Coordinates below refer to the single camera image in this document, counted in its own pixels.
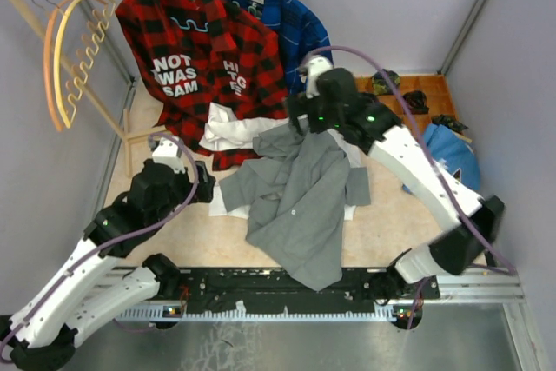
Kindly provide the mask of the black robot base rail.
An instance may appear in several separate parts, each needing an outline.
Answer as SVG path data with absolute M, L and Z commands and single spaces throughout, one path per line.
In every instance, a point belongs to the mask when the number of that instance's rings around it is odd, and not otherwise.
M 192 314 L 227 313 L 242 302 L 249 314 L 373 313 L 374 303 L 438 300 L 433 278 L 417 284 L 387 282 L 382 268 L 344 268 L 339 281 L 315 291 L 282 268 L 190 268 L 181 271 L 175 289 L 152 301 L 175 301 Z

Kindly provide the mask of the grey button shirt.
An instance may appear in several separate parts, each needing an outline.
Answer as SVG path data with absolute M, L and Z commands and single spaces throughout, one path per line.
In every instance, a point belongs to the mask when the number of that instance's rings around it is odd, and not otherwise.
M 367 168 L 328 132 L 287 124 L 253 140 L 255 159 L 220 180 L 226 211 L 248 207 L 247 242 L 313 291 L 342 277 L 346 209 L 371 202 Z

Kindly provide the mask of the yellow hanger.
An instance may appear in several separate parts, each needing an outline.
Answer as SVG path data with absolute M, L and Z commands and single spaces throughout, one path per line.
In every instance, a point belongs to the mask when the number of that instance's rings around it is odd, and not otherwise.
M 96 57 L 108 38 L 110 20 L 115 15 L 116 0 L 93 0 L 93 17 L 85 24 L 81 45 L 75 53 L 76 61 L 71 62 L 64 54 L 66 29 L 74 10 L 84 1 L 86 0 L 73 0 L 61 8 L 63 14 L 56 15 L 59 25 L 53 44 L 52 82 L 57 114 L 61 117 L 62 126 L 70 129 L 76 120 L 78 105 L 87 97 L 116 134 L 123 136 L 119 123 L 89 86 L 89 73 L 93 70 Z

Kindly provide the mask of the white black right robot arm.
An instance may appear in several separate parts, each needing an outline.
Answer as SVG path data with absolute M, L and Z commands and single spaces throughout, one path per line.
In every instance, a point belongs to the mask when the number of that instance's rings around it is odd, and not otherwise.
M 305 89 L 288 98 L 295 127 L 305 116 L 313 133 L 335 130 L 349 144 L 393 172 L 433 215 L 440 235 L 411 248 L 382 272 L 372 276 L 369 291 L 387 304 L 409 297 L 422 280 L 436 275 L 461 275 L 495 241 L 505 210 L 498 196 L 480 196 L 427 158 L 410 129 L 385 104 L 357 90 L 344 68 L 306 65 Z

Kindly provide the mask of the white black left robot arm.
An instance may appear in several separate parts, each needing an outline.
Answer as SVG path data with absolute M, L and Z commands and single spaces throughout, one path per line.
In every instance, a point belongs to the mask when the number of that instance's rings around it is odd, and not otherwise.
M 139 302 L 168 299 L 181 287 L 179 268 L 164 254 L 148 256 L 117 284 L 90 290 L 136 247 L 154 236 L 176 209 L 210 202 L 215 178 L 195 162 L 197 183 L 185 168 L 148 159 L 109 206 L 85 229 L 73 253 L 24 308 L 1 318 L 1 361 L 20 370 L 63 368 L 98 329 Z

